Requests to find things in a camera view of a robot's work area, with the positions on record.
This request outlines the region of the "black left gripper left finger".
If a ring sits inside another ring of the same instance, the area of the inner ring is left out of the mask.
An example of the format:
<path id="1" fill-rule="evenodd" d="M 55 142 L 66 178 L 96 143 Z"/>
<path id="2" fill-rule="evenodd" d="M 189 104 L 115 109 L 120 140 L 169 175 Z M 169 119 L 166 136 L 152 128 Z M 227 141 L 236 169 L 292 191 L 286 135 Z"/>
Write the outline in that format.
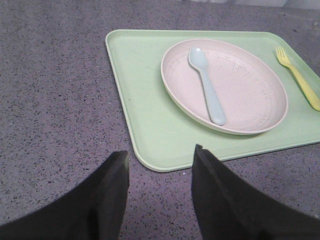
<path id="1" fill-rule="evenodd" d="M 127 204 L 127 151 L 113 152 L 88 178 L 49 205 L 0 227 L 2 240 L 116 240 Z"/>

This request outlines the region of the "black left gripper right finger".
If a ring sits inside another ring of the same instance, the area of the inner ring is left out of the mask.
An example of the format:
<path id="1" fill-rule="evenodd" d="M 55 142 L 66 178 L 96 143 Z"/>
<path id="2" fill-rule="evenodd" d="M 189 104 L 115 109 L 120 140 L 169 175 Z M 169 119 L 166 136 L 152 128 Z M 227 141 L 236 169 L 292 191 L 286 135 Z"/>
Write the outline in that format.
<path id="1" fill-rule="evenodd" d="M 191 193 L 204 240 L 318 240 L 320 221 L 249 185 L 196 145 Z"/>

